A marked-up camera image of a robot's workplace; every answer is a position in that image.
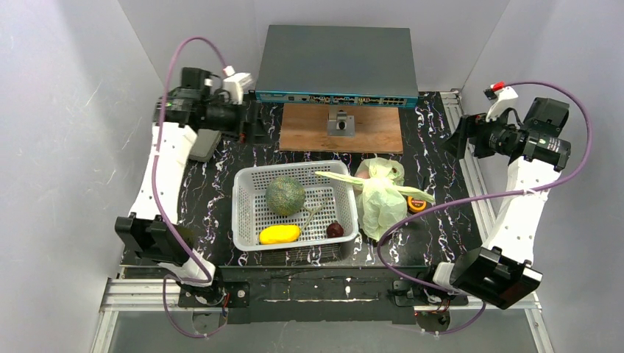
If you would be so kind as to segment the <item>white plastic basket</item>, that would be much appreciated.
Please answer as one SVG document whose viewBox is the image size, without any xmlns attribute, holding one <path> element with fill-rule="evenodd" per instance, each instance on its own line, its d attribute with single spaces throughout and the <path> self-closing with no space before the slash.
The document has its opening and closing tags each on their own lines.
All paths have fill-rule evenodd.
<svg viewBox="0 0 624 353">
<path fill-rule="evenodd" d="M 233 243 L 244 252 L 290 249 L 303 246 L 325 246 L 351 241 L 358 234 L 358 212 L 351 185 L 316 174 L 329 171 L 348 174 L 340 160 L 265 165 L 241 169 L 234 179 L 232 200 Z M 266 205 L 268 184 L 280 176 L 298 179 L 305 189 L 305 207 L 290 216 L 280 216 Z M 338 222 L 344 236 L 328 238 L 327 226 Z M 259 234 L 267 227 L 296 224 L 301 229 L 298 240 L 291 243 L 262 245 Z"/>
</svg>

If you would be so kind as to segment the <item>light green plastic bag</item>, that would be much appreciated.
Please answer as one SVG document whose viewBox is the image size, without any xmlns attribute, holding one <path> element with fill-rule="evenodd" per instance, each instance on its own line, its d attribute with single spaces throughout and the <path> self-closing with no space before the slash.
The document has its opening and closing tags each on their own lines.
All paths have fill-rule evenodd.
<svg viewBox="0 0 624 353">
<path fill-rule="evenodd" d="M 395 160 L 375 157 L 364 160 L 354 176 L 329 171 L 317 175 L 345 182 L 359 192 L 355 197 L 358 224 L 364 234 L 379 241 L 383 234 L 408 214 L 407 198 L 434 204 L 433 195 L 404 185 L 405 169 Z"/>
</svg>

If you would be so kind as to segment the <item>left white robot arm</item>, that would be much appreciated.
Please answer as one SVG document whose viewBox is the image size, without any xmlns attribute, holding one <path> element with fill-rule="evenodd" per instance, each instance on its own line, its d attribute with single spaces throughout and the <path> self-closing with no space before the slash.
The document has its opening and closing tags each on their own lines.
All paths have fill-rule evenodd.
<svg viewBox="0 0 624 353">
<path fill-rule="evenodd" d="M 180 85 L 155 105 L 152 142 L 143 181 L 127 216 L 114 230 L 127 249 L 167 269 L 180 284 L 210 287 L 216 267 L 194 249 L 192 234 L 178 224 L 183 174 L 201 130 L 213 130 L 242 143 L 259 137 L 259 102 L 250 73 L 231 66 L 215 88 L 215 74 L 183 68 Z"/>
</svg>

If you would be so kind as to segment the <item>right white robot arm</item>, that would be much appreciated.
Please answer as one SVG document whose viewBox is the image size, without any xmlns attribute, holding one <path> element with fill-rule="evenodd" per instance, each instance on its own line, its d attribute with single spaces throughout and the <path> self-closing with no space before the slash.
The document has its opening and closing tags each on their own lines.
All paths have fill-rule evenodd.
<svg viewBox="0 0 624 353">
<path fill-rule="evenodd" d="M 559 135 L 569 116 L 569 105 L 555 99 L 533 100 L 520 126 L 507 122 L 512 108 L 487 121 L 485 114 L 463 115 L 443 148 L 461 159 L 466 145 L 474 157 L 501 154 L 510 158 L 506 189 L 488 238 L 454 263 L 440 263 L 433 282 L 448 290 L 470 294 L 500 309 L 507 309 L 535 291 L 542 273 L 534 270 L 533 243 L 548 190 L 559 179 L 570 157 L 570 142 Z"/>
</svg>

